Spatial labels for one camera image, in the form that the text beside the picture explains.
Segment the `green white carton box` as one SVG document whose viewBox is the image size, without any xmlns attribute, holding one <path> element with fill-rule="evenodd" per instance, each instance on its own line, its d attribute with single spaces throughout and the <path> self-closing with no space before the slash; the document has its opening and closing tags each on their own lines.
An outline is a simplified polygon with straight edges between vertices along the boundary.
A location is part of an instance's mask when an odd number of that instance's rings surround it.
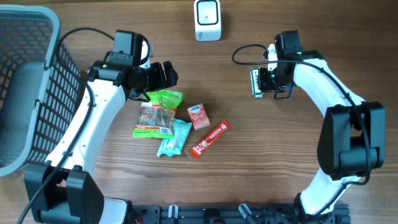
<svg viewBox="0 0 398 224">
<path fill-rule="evenodd" d="M 263 92 L 259 89 L 258 78 L 259 68 L 252 68 L 250 71 L 252 97 L 254 99 L 263 98 Z"/>
</svg>

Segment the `red Nescafe stick sachet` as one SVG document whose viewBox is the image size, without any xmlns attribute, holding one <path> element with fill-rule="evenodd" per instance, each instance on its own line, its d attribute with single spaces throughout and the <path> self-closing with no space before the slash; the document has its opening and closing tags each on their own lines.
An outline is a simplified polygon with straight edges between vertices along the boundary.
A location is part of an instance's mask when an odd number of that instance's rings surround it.
<svg viewBox="0 0 398 224">
<path fill-rule="evenodd" d="M 231 125 L 227 120 L 222 120 L 211 132 L 209 132 L 197 145 L 190 149 L 190 154 L 198 159 L 219 137 L 227 130 L 231 129 Z"/>
</svg>

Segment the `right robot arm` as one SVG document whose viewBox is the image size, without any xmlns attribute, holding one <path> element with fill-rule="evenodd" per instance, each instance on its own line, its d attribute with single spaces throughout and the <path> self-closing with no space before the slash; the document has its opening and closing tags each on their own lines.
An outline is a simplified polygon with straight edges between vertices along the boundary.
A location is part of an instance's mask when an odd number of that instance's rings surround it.
<svg viewBox="0 0 398 224">
<path fill-rule="evenodd" d="M 384 162 L 386 112 L 347 88 L 316 50 L 304 50 L 296 30 L 284 31 L 267 49 L 267 68 L 259 72 L 258 88 L 275 99 L 301 88 L 323 115 L 317 145 L 319 170 L 297 195 L 297 220 L 314 222 L 329 216 L 352 185 L 366 185 L 372 170 Z"/>
</svg>

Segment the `mint green pack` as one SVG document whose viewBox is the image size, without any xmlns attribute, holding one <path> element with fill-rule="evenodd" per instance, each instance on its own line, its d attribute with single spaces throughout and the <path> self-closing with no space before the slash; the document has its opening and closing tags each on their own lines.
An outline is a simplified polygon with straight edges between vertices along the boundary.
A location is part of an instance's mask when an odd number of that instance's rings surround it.
<svg viewBox="0 0 398 224">
<path fill-rule="evenodd" d="M 170 139 L 163 139 L 157 157 L 166 155 L 169 157 L 181 155 L 183 146 L 192 128 L 192 123 L 186 123 L 180 119 L 174 119 L 172 122 L 172 130 L 174 136 Z"/>
</svg>

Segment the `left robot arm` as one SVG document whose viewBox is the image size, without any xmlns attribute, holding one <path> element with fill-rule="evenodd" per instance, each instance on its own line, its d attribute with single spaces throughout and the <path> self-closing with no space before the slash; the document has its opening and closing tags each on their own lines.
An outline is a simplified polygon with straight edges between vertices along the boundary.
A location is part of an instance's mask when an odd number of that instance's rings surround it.
<svg viewBox="0 0 398 224">
<path fill-rule="evenodd" d="M 83 80 L 85 93 L 65 134 L 43 164 L 30 165 L 25 210 L 37 223 L 139 223 L 132 202 L 103 195 L 93 178 L 106 134 L 127 100 L 150 102 L 175 86 L 169 61 L 151 62 L 152 47 L 136 32 L 118 30 L 113 50 Z"/>
</svg>

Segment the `green snack bag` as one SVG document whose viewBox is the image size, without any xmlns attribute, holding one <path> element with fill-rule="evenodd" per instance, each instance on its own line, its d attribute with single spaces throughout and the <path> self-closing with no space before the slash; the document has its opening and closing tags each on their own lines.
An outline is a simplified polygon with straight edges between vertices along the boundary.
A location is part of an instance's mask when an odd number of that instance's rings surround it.
<svg viewBox="0 0 398 224">
<path fill-rule="evenodd" d="M 149 102 L 142 102 L 132 136 L 134 138 L 173 138 L 172 121 L 183 93 L 171 90 L 149 92 Z"/>
</svg>

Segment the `red tissue pack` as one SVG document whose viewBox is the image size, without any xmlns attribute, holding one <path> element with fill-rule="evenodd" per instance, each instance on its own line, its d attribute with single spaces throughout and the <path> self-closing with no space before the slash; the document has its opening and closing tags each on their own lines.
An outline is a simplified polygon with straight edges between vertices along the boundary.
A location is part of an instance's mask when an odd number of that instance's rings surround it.
<svg viewBox="0 0 398 224">
<path fill-rule="evenodd" d="M 210 125 L 210 120 L 202 104 L 191 106 L 187 109 L 194 130 L 199 130 Z"/>
</svg>

